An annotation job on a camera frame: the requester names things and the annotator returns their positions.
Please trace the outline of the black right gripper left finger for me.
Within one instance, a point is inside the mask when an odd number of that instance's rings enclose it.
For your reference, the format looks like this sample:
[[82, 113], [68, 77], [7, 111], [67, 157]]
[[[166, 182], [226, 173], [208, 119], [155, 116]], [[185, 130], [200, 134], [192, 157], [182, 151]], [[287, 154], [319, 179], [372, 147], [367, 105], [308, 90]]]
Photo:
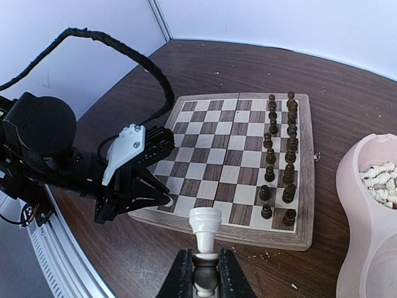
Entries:
[[191, 249], [179, 250], [158, 292], [158, 298], [193, 297], [193, 257]]

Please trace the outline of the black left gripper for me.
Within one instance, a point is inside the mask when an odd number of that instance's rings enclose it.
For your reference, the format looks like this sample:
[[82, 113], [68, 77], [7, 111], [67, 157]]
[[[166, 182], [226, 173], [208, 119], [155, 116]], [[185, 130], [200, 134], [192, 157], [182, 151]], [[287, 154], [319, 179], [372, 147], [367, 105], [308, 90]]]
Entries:
[[102, 185], [105, 165], [73, 147], [75, 114], [62, 100], [23, 93], [1, 98], [1, 191], [29, 205], [50, 204], [45, 186], [96, 201], [94, 221], [167, 204], [170, 190], [148, 168], [123, 166]]

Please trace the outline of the white chess piece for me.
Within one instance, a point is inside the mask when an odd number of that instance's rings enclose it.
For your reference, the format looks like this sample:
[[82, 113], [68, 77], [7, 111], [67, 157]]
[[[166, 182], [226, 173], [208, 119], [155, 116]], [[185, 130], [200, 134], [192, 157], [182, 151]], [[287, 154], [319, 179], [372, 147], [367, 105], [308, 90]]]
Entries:
[[171, 196], [168, 196], [168, 199], [169, 199], [168, 203], [164, 204], [165, 207], [171, 207], [174, 203], [173, 198]]

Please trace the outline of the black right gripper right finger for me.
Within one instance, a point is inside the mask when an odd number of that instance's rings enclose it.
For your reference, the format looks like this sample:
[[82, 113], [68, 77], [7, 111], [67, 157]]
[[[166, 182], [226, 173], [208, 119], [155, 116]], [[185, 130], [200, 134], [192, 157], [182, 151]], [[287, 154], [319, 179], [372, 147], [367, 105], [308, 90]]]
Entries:
[[218, 268], [219, 297], [256, 297], [231, 250], [220, 250]]

